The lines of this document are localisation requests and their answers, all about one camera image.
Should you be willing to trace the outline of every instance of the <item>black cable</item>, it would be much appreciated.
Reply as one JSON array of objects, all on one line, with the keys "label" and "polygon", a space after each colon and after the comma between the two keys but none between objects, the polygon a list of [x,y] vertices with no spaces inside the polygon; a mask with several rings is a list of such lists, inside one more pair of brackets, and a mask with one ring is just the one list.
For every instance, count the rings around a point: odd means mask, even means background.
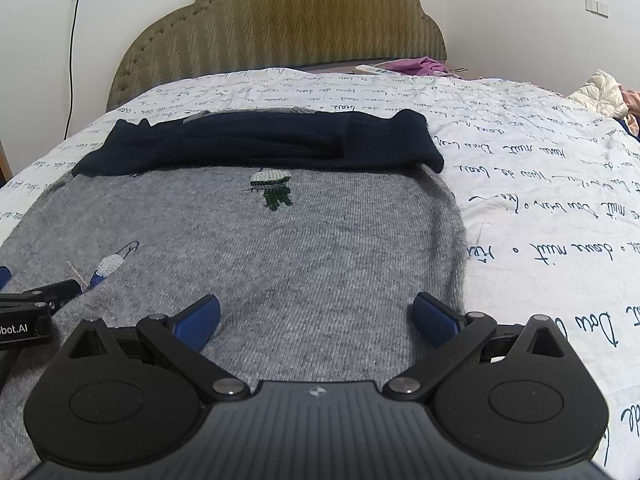
[{"label": "black cable", "polygon": [[69,102],[69,117],[66,120],[65,128],[65,140],[69,133],[69,123],[71,122],[71,113],[74,110],[74,75],[71,71],[71,60],[74,52],[74,31],[76,30],[76,16],[78,16],[78,3],[80,0],[76,0],[76,10],[74,11],[74,22],[71,25],[71,41],[69,43],[69,87],[71,89],[71,100]]}]

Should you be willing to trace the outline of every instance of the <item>pink clothing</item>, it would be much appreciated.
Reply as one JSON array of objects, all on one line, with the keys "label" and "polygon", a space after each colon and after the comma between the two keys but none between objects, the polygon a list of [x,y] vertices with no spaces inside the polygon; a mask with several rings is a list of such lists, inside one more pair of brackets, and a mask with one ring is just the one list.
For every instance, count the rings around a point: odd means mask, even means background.
[{"label": "pink clothing", "polygon": [[620,86],[620,91],[622,92],[622,99],[629,107],[629,113],[633,115],[640,115],[640,92],[625,90],[622,86]]},{"label": "pink clothing", "polygon": [[629,114],[625,117],[626,126],[629,128],[629,133],[634,137],[638,136],[638,131],[640,131],[640,126],[638,125],[638,118],[635,115]]},{"label": "pink clothing", "polygon": [[396,59],[379,65],[381,68],[399,72],[404,75],[442,75],[449,70],[439,61],[430,57],[417,57],[415,59]]}]

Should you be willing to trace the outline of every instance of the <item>white bedsheet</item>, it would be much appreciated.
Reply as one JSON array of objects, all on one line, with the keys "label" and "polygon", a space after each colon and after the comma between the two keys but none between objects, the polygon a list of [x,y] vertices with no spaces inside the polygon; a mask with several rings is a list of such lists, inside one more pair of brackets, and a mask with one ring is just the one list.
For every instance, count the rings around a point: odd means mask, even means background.
[{"label": "white bedsheet", "polygon": [[153,124],[203,109],[290,106],[425,115],[468,230],[466,308],[504,324],[538,313],[556,319],[609,403],[597,463],[637,480],[640,145],[614,120],[551,92],[496,79],[287,69],[169,83],[104,115],[0,189],[0,242],[119,118]]}]

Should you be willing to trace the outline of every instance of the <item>embroidered patch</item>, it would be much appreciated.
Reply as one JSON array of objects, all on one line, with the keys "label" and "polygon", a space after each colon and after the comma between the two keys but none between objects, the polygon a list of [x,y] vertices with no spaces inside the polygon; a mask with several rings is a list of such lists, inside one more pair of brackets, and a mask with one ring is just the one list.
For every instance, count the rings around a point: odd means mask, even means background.
[{"label": "embroidered patch", "polygon": [[277,211],[280,203],[287,206],[293,205],[293,202],[289,199],[291,190],[286,186],[290,179],[291,174],[289,171],[260,170],[252,174],[249,184],[251,185],[251,191],[263,191],[262,195],[266,200],[265,207],[272,211]]},{"label": "embroidered patch", "polygon": [[115,272],[124,263],[127,256],[137,251],[138,247],[140,247],[140,242],[133,240],[116,253],[105,256],[89,280],[89,288],[94,288],[98,283],[102,283],[107,276]]}]

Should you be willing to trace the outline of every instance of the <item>folded cloth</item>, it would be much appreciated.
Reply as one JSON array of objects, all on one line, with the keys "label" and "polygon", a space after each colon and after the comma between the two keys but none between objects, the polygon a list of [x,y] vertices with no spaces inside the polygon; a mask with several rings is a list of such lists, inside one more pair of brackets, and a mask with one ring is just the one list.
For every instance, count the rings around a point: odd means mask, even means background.
[{"label": "folded cloth", "polygon": [[625,90],[622,85],[620,85],[620,91],[622,92],[622,99],[629,108],[629,113],[640,116],[640,92]]},{"label": "folded cloth", "polygon": [[625,123],[629,127],[629,133],[634,137],[638,136],[638,131],[640,131],[640,127],[638,126],[638,119],[635,115],[629,114],[625,117]]},{"label": "folded cloth", "polygon": [[316,170],[444,167],[423,115],[390,119],[362,112],[231,112],[151,126],[119,120],[72,174],[138,174],[184,166],[258,166]]},{"label": "folded cloth", "polygon": [[378,65],[385,70],[399,72],[404,75],[442,75],[449,73],[447,67],[430,57],[416,57],[413,59],[396,59]]}]

